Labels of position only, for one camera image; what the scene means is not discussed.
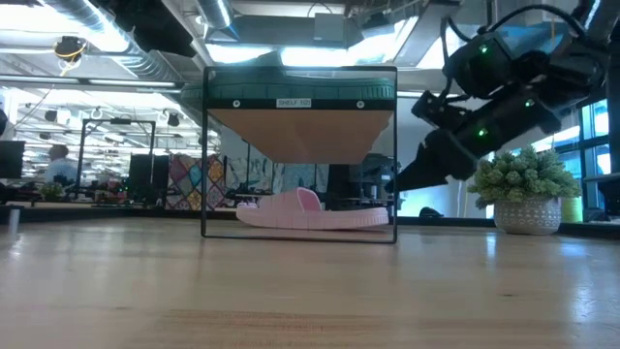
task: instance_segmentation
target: table surface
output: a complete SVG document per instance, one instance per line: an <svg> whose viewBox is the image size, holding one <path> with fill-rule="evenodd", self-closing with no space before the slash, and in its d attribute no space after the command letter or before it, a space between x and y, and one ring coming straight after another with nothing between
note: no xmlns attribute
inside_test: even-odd
<svg viewBox="0 0 620 349"><path fill-rule="evenodd" d="M400 229L398 245L203 239L198 220L0 235L14 348L618 348L620 244ZM364 235L248 228L209 233Z"/></svg>

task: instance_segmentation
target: green leaves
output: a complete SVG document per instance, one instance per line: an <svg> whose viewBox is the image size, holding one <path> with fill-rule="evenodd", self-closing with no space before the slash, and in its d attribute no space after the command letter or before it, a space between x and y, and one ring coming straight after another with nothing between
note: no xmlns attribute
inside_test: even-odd
<svg viewBox="0 0 620 349"><path fill-rule="evenodd" d="M517 156L507 152L492 162L482 160L474 175L470 193L478 193L478 208L493 205L498 200L522 202L533 197L574 198L580 195L578 182L564 170L558 154L553 151L537 153L531 145Z"/></svg>

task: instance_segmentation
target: ceiling duct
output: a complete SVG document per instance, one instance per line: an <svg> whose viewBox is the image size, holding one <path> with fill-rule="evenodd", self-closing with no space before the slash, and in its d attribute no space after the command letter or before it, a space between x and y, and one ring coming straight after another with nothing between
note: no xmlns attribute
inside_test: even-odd
<svg viewBox="0 0 620 349"><path fill-rule="evenodd" d="M233 24L233 7L228 0L196 0L198 11L209 28L224 29Z"/></svg>
<svg viewBox="0 0 620 349"><path fill-rule="evenodd" d="M143 51L127 32L109 20L89 0L41 0L41 2L66 18L84 25L92 34L92 37L88 38L89 42L97 48L107 50L106 47L110 42L123 44L126 49L113 59L139 79L181 80L179 74L161 56L155 52Z"/></svg>

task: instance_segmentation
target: computer monitor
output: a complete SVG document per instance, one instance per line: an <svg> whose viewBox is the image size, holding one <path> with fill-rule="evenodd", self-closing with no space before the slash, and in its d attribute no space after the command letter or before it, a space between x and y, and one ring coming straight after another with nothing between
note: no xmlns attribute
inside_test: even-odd
<svg viewBox="0 0 620 349"><path fill-rule="evenodd" d="M0 178L20 179L26 142L0 141Z"/></svg>

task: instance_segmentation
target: colorful quilt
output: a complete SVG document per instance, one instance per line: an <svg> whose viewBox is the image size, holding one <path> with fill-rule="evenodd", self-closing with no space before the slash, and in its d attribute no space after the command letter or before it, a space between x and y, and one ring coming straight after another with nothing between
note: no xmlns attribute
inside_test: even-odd
<svg viewBox="0 0 620 349"><path fill-rule="evenodd" d="M218 155L207 158L209 164L208 182L206 183L206 206L208 210L221 206L224 202L224 164ZM202 202L202 161L189 155L173 154L170 156L169 192L166 197L166 209L200 210Z"/></svg>

